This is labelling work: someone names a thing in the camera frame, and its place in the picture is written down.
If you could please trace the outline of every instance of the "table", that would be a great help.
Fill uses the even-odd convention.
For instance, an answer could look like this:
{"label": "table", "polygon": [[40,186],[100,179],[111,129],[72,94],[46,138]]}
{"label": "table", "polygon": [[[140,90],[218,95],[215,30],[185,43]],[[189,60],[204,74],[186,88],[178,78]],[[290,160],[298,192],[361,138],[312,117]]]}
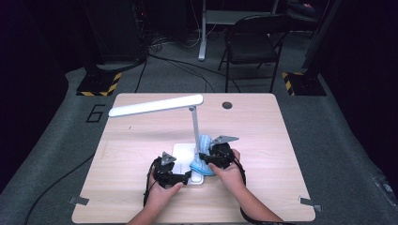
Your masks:
{"label": "table", "polygon": [[[120,94],[114,107],[190,94]],[[272,94],[203,94],[197,106],[199,132],[230,142],[241,154],[247,187],[286,221],[315,217],[299,196],[310,199],[284,121]],[[222,107],[231,102],[232,109]],[[175,143],[194,143],[191,112],[178,109],[109,118],[76,204],[75,223],[126,223],[143,208],[146,174],[162,151]],[[184,186],[161,213],[157,223],[244,222],[233,196],[217,176],[201,186]]]}
{"label": "table", "polygon": [[199,61],[205,60],[206,45],[207,45],[207,31],[206,24],[227,24],[233,25],[238,20],[252,16],[252,15],[268,15],[275,14],[279,0],[273,0],[271,12],[255,12],[255,11],[227,11],[227,10],[207,10],[206,0],[203,0],[202,5],[202,40],[199,49]]}

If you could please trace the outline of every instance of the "blue towel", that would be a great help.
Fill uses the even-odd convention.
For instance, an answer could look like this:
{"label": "blue towel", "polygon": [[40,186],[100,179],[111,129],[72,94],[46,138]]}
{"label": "blue towel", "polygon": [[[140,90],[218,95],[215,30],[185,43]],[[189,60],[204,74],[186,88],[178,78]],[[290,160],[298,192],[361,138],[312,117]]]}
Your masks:
{"label": "blue towel", "polygon": [[211,138],[208,135],[200,135],[199,136],[199,152],[195,154],[195,159],[191,162],[191,169],[195,172],[198,172],[202,175],[214,175],[214,172],[206,165],[206,163],[199,158],[199,153],[204,153],[206,155],[210,155]]}

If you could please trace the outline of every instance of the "white desk lamp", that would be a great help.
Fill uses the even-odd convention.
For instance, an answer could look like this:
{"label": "white desk lamp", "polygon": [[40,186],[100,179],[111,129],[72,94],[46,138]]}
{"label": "white desk lamp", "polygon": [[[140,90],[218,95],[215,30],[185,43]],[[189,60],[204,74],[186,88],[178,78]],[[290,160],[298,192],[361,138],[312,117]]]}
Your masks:
{"label": "white desk lamp", "polygon": [[[153,113],[188,107],[192,113],[195,143],[176,143],[172,153],[173,157],[176,158],[173,173],[183,174],[191,170],[190,164],[193,161],[195,154],[199,151],[199,128],[196,106],[201,105],[202,103],[202,95],[176,97],[166,100],[150,101],[140,104],[115,107],[109,111],[109,116],[118,117],[123,115]],[[188,181],[188,184],[201,185],[203,181],[204,176],[202,174],[192,171],[191,179]]]}

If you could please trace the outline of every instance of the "black curtain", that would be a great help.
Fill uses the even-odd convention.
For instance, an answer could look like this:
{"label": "black curtain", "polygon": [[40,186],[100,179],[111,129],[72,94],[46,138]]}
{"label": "black curtain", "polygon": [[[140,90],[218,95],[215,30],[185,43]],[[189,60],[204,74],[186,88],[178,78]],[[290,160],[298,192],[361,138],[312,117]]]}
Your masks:
{"label": "black curtain", "polygon": [[354,135],[398,191],[396,1],[342,1],[309,52]]}
{"label": "black curtain", "polygon": [[[98,62],[100,55],[79,1],[67,2]],[[68,91],[65,74],[83,66],[69,41],[63,16],[58,1],[0,3],[0,191],[62,103]]]}

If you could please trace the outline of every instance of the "metal bracket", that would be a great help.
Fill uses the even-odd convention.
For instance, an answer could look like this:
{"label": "metal bracket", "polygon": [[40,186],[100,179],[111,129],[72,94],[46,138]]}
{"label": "metal bracket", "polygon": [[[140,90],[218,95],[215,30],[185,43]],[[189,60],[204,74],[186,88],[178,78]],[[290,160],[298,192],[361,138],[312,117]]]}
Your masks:
{"label": "metal bracket", "polygon": [[174,162],[174,161],[176,161],[176,158],[175,158],[175,157],[173,157],[173,156],[167,154],[166,152],[163,152],[163,153],[162,153],[162,155],[161,155],[161,165],[162,165],[162,166],[167,165],[167,164],[169,164],[169,163],[172,163],[172,162]]}
{"label": "metal bracket", "polygon": [[88,199],[85,199],[83,197],[71,197],[68,201],[68,203],[72,203],[74,205],[76,204],[82,204],[82,205],[87,205],[88,204]]}
{"label": "metal bracket", "polygon": [[239,140],[238,137],[230,137],[230,136],[223,136],[220,135],[220,137],[216,138],[215,140],[211,141],[211,143],[229,143],[229,142],[233,142]]}
{"label": "metal bracket", "polygon": [[323,212],[324,211],[322,205],[315,204],[315,202],[312,201],[312,200],[304,199],[301,196],[298,196],[298,200],[302,204],[310,205],[316,212]]}

